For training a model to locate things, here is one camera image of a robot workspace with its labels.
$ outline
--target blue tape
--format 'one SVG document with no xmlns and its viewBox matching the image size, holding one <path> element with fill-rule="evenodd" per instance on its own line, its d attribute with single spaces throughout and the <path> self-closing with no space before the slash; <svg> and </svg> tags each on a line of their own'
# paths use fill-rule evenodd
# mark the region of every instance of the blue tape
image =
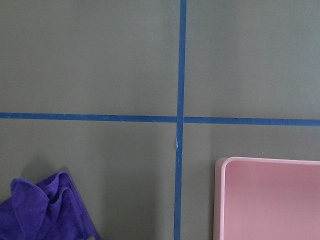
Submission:
<svg viewBox="0 0 320 240">
<path fill-rule="evenodd" d="M 174 240 L 180 240 L 181 232 L 181 190 L 184 135 L 185 63 L 186 63 L 186 21 L 187 0 L 180 0 L 179 65 L 176 117 L 176 153 L 174 181 Z"/>
<path fill-rule="evenodd" d="M 0 119 L 38 119 L 38 120 L 71 120 L 71 121 L 103 121 L 103 122 L 144 122 L 144 123 L 176 123 L 177 122 L 176 116 L 16 113 L 16 112 L 0 112 Z"/>
<path fill-rule="evenodd" d="M 284 118 L 232 118 L 232 117 L 199 117 L 185 116 L 188 124 L 239 124 L 271 126 L 310 126 L 319 127 L 320 119 L 284 119 Z"/>
</svg>

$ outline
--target purple microfiber towel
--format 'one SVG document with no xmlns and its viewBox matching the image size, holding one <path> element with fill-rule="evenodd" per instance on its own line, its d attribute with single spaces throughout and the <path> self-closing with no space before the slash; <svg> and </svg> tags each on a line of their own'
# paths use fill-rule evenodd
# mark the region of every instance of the purple microfiber towel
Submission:
<svg viewBox="0 0 320 240">
<path fill-rule="evenodd" d="M 86 207 L 66 172 L 32 184 L 16 178 L 0 204 L 0 240 L 99 240 Z"/>
</svg>

